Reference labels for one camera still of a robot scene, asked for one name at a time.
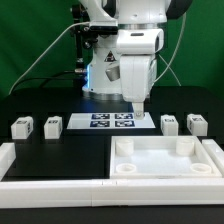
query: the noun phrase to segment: green wall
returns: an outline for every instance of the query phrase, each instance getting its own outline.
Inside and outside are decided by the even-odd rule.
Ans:
[[[77,0],[1,0],[0,99],[16,79],[55,38],[72,24],[70,6]],[[193,0],[186,29],[172,65],[182,85],[204,86],[224,99],[224,1]],[[169,61],[175,48],[181,19],[169,21],[167,46],[161,52]],[[27,77],[49,77],[75,66],[75,43],[69,33],[38,63]],[[159,72],[164,69],[159,62]],[[41,81],[22,87],[38,86]],[[52,84],[68,85],[71,82]],[[167,75],[157,85],[176,85]]]

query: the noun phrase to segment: small white cube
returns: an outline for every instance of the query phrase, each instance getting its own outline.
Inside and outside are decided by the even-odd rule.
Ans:
[[[187,116],[187,128],[192,135],[207,136],[208,122],[200,114],[189,114]]]
[[[12,139],[27,139],[33,131],[33,118],[20,117],[11,126]]]
[[[179,124],[174,116],[161,116],[161,130],[164,136],[178,136]]]
[[[59,139],[62,132],[62,118],[49,117],[44,125],[45,139]]]

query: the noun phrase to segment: white block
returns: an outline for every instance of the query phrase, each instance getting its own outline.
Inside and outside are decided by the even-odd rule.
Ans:
[[[11,126],[12,139],[27,139],[33,131],[33,118],[20,117]]]
[[[0,208],[90,207],[91,189],[91,180],[0,182]]]
[[[207,136],[208,122],[199,114],[189,114],[187,116],[187,128],[192,135]]]
[[[224,151],[213,139],[202,140],[202,145],[224,175]]]
[[[0,147],[0,181],[16,158],[15,144],[4,143]]]
[[[161,130],[164,136],[178,136],[179,124],[174,116],[161,116]]]
[[[62,132],[62,118],[49,117],[44,125],[45,139],[59,139]]]

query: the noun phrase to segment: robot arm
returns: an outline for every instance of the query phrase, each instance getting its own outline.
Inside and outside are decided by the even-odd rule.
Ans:
[[[90,17],[90,31],[99,34],[89,69],[89,78],[97,79],[97,84],[90,80],[89,85],[93,84],[86,89],[96,90],[97,94],[107,91],[122,94],[125,101],[132,103],[135,118],[143,119],[143,103],[156,79],[155,54],[164,44],[164,32],[158,24],[179,18],[192,1],[80,0]],[[102,34],[112,34],[113,38],[102,37]],[[104,52],[114,58],[109,60],[112,62],[109,65]],[[115,61],[119,69],[113,66]],[[114,75],[115,79],[106,76],[116,73],[111,68],[119,72]]]

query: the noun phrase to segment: circular hole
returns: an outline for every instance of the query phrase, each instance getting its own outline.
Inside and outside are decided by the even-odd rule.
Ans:
[[[137,170],[136,166],[130,163],[119,164],[116,167],[117,173],[123,173],[123,174],[134,173],[136,172],[136,170]]]
[[[190,168],[194,173],[206,174],[212,172],[212,168],[204,163],[194,163]]]

